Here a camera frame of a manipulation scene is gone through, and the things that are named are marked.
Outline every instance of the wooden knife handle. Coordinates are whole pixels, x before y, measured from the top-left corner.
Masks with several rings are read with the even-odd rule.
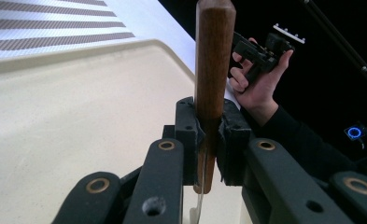
[[[199,146],[198,185],[194,190],[201,193],[205,158],[207,194],[212,186],[236,12],[230,0],[199,0],[196,13],[194,107],[205,139]]]

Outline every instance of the hand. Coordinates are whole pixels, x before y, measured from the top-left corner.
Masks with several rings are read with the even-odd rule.
[[[233,67],[230,70],[232,78],[229,79],[233,88],[233,95],[237,102],[259,123],[265,124],[273,116],[278,108],[274,101],[273,94],[279,79],[289,67],[289,58],[293,50],[286,51],[279,59],[278,65],[269,73],[259,74],[253,83],[248,83],[245,74],[252,66],[249,60],[242,60],[242,56],[233,53],[233,59],[240,62],[242,68]]]

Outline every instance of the blue led light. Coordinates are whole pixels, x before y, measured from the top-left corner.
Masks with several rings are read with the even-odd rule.
[[[347,133],[351,138],[359,138],[361,136],[361,130],[356,127],[349,128]]]

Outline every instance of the beige surface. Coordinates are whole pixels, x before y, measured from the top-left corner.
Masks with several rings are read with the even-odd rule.
[[[141,166],[193,73],[157,40],[0,61],[0,223],[50,223],[85,175]],[[215,170],[200,223],[238,223]],[[183,222],[197,196],[184,188]]]

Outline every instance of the screw hole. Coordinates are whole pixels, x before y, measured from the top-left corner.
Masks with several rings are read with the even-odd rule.
[[[316,212],[316,213],[322,213],[323,212],[323,208],[319,203],[316,203],[314,201],[308,201],[306,203],[307,208],[309,208],[309,210]]]
[[[151,197],[145,200],[142,205],[142,210],[148,217],[156,217],[162,215],[165,212],[165,209],[165,200],[159,197]]]

